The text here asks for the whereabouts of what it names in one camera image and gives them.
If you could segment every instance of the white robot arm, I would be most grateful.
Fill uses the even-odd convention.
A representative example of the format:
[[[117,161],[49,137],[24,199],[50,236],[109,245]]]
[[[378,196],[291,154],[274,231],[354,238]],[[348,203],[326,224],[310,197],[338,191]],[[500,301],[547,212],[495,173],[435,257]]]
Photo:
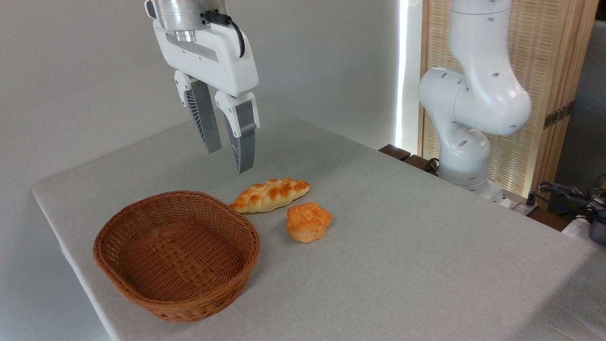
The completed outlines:
[[[259,78],[248,39],[227,15],[225,0],[145,0],[145,9],[164,59],[177,69],[181,104],[190,109],[208,152],[221,148],[211,85],[218,90],[215,103],[224,113],[238,171],[251,168],[260,126],[252,91]]]
[[[510,7],[511,0],[452,0],[449,47],[463,70],[433,68],[419,85],[440,142],[439,176],[497,203],[503,190],[487,179],[482,132],[513,135],[531,109],[507,53]]]

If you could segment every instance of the table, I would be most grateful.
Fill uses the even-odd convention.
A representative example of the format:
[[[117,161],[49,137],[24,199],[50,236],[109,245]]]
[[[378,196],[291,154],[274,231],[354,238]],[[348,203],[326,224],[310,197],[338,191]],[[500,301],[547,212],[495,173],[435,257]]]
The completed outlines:
[[[254,168],[208,155],[193,123],[33,188],[114,340],[598,340],[606,254],[438,177],[259,106]],[[300,178],[333,215],[298,243],[287,208],[248,215],[261,238],[242,295],[193,323],[158,319],[99,270],[93,240],[124,206],[174,190],[226,203],[253,183]]]

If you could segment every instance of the wicker basket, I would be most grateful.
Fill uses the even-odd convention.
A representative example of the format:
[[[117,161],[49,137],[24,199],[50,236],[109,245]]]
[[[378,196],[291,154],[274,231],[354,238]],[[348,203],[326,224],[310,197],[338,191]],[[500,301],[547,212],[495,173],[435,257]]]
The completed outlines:
[[[241,214],[200,192],[158,194],[118,212],[93,256],[133,303],[168,321],[216,314],[242,292],[259,235]]]

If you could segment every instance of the round bun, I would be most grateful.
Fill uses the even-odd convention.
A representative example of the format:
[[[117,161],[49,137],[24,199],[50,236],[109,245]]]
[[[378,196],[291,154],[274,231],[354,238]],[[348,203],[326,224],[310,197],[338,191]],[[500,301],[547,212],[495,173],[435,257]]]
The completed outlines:
[[[324,236],[331,221],[330,213],[314,202],[294,205],[288,209],[286,230],[290,238],[311,243]]]

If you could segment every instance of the white wall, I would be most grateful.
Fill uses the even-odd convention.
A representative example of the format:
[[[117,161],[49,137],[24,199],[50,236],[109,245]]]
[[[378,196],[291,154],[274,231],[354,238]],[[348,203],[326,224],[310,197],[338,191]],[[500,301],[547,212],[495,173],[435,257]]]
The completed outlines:
[[[190,121],[142,3],[0,2],[0,340],[107,338],[31,187]],[[259,102],[374,148],[393,142],[397,0],[229,6]]]

